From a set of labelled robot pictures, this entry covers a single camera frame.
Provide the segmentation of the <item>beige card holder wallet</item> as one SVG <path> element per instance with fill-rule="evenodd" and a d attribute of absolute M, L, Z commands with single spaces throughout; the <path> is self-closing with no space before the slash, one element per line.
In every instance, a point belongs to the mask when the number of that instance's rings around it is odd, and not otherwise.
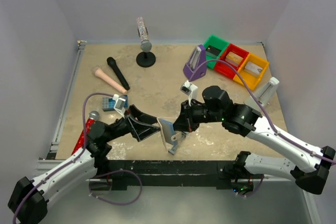
<path fill-rule="evenodd" d="M 163 146 L 168 152 L 168 149 L 172 147 L 172 145 L 169 143 L 171 140 L 171 136 L 180 131 L 176 131 L 173 127 L 173 123 L 163 118 L 157 118 L 157 122 L 160 127 L 160 136 Z"/>

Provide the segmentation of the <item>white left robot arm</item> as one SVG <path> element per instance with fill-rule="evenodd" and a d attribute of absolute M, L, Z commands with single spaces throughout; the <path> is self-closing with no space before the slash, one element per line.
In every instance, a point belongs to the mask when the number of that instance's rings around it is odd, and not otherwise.
<path fill-rule="evenodd" d="M 33 179 L 23 177 L 12 192 L 8 202 L 13 212 L 13 223 L 39 223 L 47 214 L 52 201 L 78 182 L 95 176 L 105 177 L 110 172 L 106 155 L 112 147 L 109 141 L 131 134 L 142 141 L 160 131 L 157 118 L 141 112 L 135 105 L 112 124 L 93 122 L 84 129 L 84 143 L 68 159 Z"/>

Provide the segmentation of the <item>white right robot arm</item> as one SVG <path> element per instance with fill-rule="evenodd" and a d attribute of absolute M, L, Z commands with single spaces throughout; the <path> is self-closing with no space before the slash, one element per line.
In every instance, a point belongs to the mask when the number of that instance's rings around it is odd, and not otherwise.
<path fill-rule="evenodd" d="M 181 91 L 189 98 L 182 102 L 180 114 L 174 122 L 150 115 L 137 116 L 137 119 L 149 125 L 157 123 L 163 137 L 169 131 L 191 133 L 202 123 L 219 122 L 228 132 L 255 140 L 283 156 L 273 158 L 241 151 L 224 168 L 224 176 L 239 179 L 271 175 L 291 180 L 309 193 L 322 194 L 329 170 L 335 164 L 333 148 L 313 146 L 292 136 L 276 127 L 265 112 L 233 102 L 218 86 L 204 89 L 203 102 L 193 98 L 191 88 L 182 86 Z"/>

